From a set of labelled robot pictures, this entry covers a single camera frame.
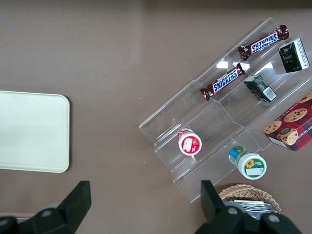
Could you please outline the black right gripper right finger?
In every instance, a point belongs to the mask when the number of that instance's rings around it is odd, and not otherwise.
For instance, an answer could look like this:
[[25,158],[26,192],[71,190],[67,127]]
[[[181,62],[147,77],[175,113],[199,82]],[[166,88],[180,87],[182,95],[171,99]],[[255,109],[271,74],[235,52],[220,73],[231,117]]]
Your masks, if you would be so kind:
[[226,206],[209,180],[201,181],[201,207],[206,218],[197,234],[239,234],[244,226],[244,213]]

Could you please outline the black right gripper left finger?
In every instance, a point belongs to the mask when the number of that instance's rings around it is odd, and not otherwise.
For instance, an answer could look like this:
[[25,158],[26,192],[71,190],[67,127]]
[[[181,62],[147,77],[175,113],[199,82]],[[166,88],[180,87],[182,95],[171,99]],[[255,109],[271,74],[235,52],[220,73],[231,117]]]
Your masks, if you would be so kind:
[[19,224],[20,234],[74,234],[91,207],[90,182],[81,181],[57,206]]

